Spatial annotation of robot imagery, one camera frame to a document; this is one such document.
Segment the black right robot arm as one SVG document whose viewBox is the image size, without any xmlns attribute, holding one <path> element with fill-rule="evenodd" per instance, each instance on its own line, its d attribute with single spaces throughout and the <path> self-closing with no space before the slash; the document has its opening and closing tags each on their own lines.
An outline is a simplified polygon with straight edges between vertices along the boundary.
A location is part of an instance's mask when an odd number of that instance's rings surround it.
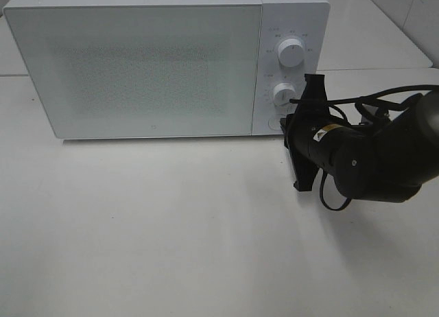
<svg viewBox="0 0 439 317">
<path fill-rule="evenodd" d="M 438 86 L 400 86 L 352 97 L 352 124 L 329 100 L 324 76 L 307 74 L 292 114 L 280 120 L 297 191 L 332 177 L 346 202 L 401 203 L 438 176 Z"/>
</svg>

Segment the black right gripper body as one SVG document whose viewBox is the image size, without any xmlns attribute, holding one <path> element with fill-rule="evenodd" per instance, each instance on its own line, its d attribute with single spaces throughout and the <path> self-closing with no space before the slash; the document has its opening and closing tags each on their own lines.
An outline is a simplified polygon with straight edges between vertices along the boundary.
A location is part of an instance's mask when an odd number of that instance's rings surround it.
<svg viewBox="0 0 439 317">
<path fill-rule="evenodd" d="M 292 101 L 295 111 L 280 120 L 296 177 L 294 188 L 299 192 L 312 190 L 319 166 L 309 155 L 309 142 L 318 130 L 318 120 L 330 116 L 324 76 L 306 74 L 305 82 L 301 97 Z"/>
</svg>

